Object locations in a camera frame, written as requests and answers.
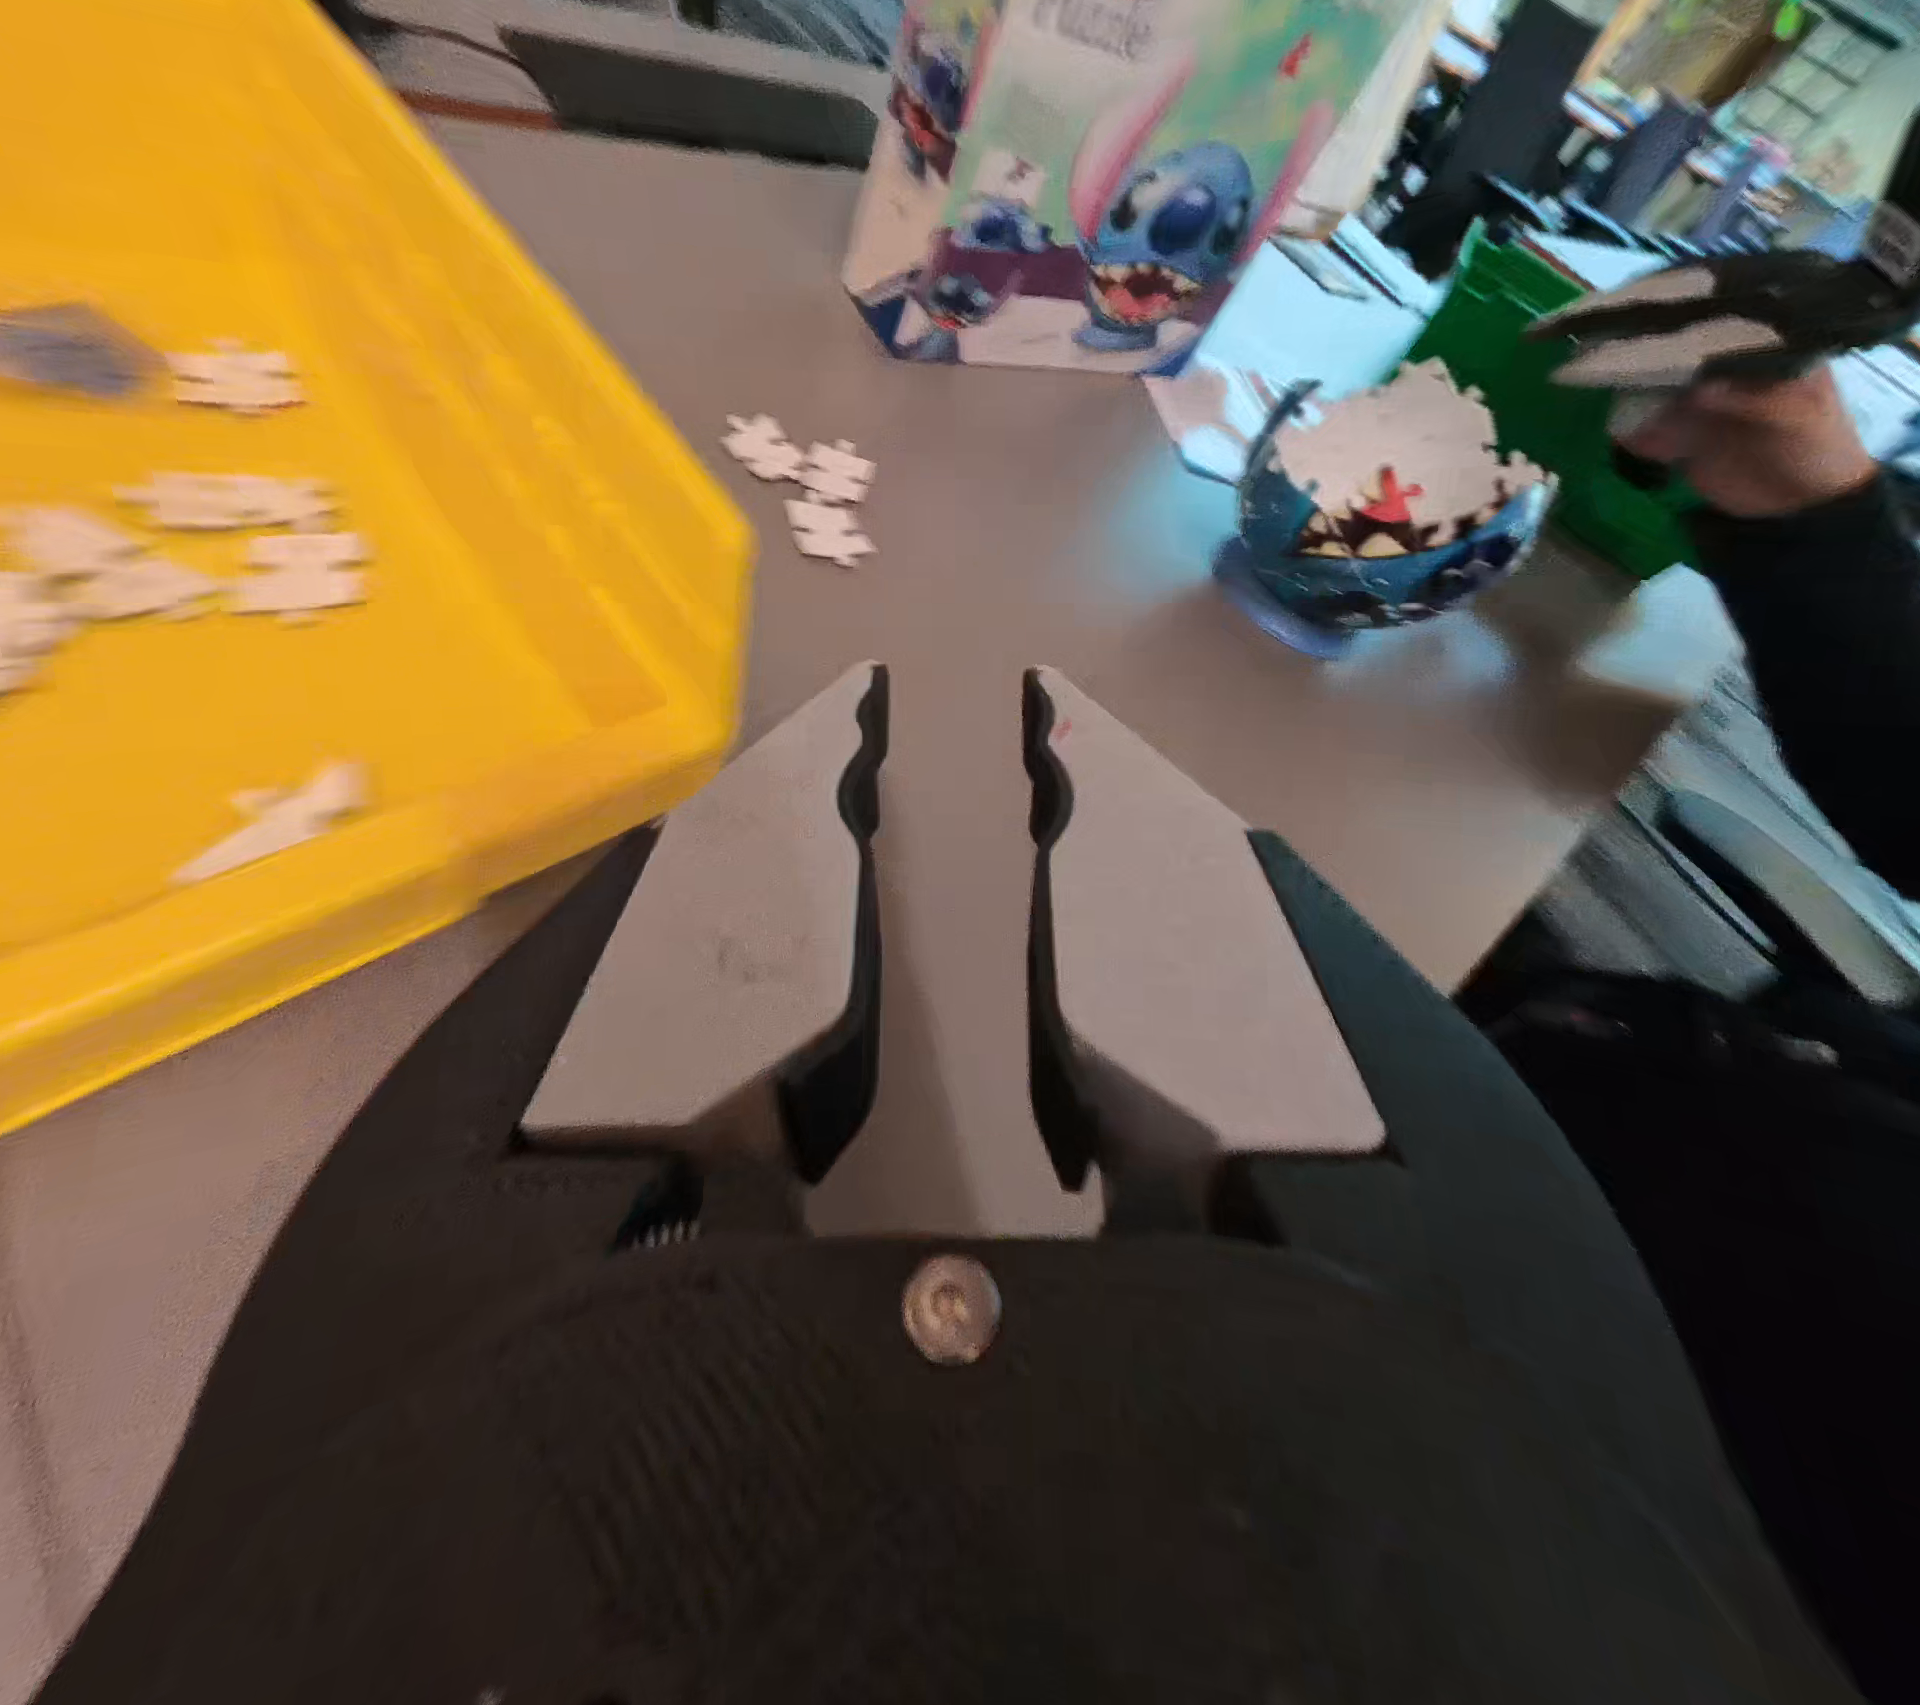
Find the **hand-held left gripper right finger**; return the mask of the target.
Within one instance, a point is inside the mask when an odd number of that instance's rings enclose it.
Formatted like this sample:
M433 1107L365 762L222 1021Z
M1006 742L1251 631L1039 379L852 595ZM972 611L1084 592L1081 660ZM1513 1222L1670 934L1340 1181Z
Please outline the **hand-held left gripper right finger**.
M1022 679L1029 1097L1053 1175L1211 1189L1388 1131L1246 822L1051 665Z

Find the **white paper leaflet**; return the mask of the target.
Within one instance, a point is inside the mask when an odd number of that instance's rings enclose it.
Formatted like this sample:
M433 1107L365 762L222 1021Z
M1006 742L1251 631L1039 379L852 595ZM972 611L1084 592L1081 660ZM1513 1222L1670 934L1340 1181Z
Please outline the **white paper leaflet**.
M1244 479L1264 434L1311 408L1320 391L1313 378L1271 379L1251 367L1214 365L1143 376L1139 385L1181 463L1228 488Z

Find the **green plastic bin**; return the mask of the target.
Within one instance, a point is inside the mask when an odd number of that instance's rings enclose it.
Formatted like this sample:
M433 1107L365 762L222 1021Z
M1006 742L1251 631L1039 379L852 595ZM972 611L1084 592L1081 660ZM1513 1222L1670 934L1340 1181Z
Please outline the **green plastic bin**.
M1640 486L1616 463L1606 391L1557 385L1567 344L1532 335L1582 285L1525 240L1495 236L1477 221L1463 236L1444 295L1406 356L1442 363L1475 388L1500 450L1523 452L1559 481L1551 528L1634 582L1694 566L1694 491L1680 479Z

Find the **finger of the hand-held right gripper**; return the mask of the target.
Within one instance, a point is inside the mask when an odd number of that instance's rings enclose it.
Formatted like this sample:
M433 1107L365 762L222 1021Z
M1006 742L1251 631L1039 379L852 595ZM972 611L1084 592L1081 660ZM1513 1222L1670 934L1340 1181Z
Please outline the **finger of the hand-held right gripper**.
M1577 391L1682 391L1696 378L1726 378L1787 352L1777 328L1755 319L1697 319L1662 333L1587 340L1551 372L1551 385Z
M1527 325L1527 337L1557 344L1680 340L1724 344L1728 315L1715 264L1675 264L1577 297Z

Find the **dark grey plastic part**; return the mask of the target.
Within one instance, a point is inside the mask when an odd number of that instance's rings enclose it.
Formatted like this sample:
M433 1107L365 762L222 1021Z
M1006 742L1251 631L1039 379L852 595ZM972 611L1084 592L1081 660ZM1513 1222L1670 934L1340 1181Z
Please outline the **dark grey plastic part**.
M90 302L2 312L2 383L83 399L137 399L165 383L165 359Z

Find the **person's right forearm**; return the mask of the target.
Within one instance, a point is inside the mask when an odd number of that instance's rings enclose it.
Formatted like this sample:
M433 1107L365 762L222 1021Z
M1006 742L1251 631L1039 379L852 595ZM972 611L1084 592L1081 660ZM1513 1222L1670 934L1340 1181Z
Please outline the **person's right forearm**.
M1860 865L1917 901L1917 552L1880 469L1781 517L1694 515L1797 788Z

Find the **heap of puzzle pieces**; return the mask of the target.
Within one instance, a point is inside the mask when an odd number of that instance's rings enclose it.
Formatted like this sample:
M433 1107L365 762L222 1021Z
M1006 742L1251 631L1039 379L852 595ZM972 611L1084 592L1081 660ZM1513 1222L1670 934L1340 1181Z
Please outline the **heap of puzzle pieces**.
M190 409L263 420L304 402L299 376L279 352L217 342L169 356L165 372L176 402ZM252 536L224 582L80 507L4 509L4 542L22 561L2 579L4 695L31 686L83 625L183 620L216 609L306 625L371 597L371 543L336 524L336 489L323 481L158 472L118 488L112 501L158 531ZM295 785L240 792L229 799L240 825L169 884L202 885L312 845L365 812L371 792L371 770L358 762L323 762Z

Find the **person's right hand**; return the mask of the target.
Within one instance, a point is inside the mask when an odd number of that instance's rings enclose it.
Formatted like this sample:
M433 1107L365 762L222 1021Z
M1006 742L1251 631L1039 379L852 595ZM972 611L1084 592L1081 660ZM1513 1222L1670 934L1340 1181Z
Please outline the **person's right hand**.
M1880 466L1828 367L1697 378L1616 431L1620 452L1682 473L1726 517L1792 517L1862 491Z

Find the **partly built puzzle ball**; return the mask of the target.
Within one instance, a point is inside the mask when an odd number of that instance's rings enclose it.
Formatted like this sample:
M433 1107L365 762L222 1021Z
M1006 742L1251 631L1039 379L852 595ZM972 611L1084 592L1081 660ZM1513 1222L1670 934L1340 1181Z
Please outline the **partly built puzzle ball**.
M1262 562L1392 561L1505 538L1520 566L1557 489L1555 473L1500 450L1475 388L1458 388L1442 363L1402 363L1366 391L1320 391L1264 434L1235 486L1232 536Z

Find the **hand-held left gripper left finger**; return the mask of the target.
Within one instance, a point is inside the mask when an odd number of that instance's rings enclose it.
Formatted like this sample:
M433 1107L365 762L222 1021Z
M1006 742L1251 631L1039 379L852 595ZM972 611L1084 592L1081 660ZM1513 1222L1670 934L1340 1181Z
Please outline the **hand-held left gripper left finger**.
M521 1133L817 1185L878 1089L889 672L852 665L658 829Z

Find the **yellow plastic bin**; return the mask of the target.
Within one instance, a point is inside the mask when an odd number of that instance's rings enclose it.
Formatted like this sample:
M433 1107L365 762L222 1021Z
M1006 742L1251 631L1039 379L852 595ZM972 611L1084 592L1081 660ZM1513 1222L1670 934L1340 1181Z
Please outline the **yellow plastic bin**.
M741 715L754 536L312 0L2 0L4 306L166 361L286 354L263 420L4 385L4 509L80 507L217 579L240 536L112 501L316 479L371 597L83 625L4 695L4 1131L643 825ZM202 885L229 799L323 762L371 808Z

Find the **person's dark clothing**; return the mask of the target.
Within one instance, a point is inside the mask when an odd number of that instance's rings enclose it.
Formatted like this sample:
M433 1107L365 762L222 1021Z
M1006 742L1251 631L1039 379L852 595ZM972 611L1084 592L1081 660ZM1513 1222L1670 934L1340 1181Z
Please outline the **person's dark clothing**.
M1605 1189L1868 1701L1917 1701L1915 1011L1484 968L1457 1006Z

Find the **group of black office chairs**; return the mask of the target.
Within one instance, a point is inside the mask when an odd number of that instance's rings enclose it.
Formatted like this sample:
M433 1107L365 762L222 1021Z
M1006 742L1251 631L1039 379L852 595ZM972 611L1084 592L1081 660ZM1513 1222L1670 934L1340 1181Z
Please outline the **group of black office chairs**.
M1651 18L1627 58L1659 79L1656 106L1596 142L1602 171L1589 179L1559 154L1577 133L1567 97L1599 34L1555 0L1523 0L1424 159L1424 188L1379 242L1422 278L1438 281L1451 275L1477 222L1548 230L1564 213L1577 236L1644 235L1660 192L1705 148L1715 112L1805 35L1803 24L1777 35L1781 7L1784 0L1709 0Z

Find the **colourful cardboard puzzle box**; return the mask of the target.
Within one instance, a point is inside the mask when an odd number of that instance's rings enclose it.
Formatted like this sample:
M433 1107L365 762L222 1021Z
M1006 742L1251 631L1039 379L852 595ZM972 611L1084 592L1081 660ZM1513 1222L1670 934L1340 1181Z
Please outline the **colourful cardboard puzzle box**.
M1419 0L907 0L844 285L923 365L1184 365Z

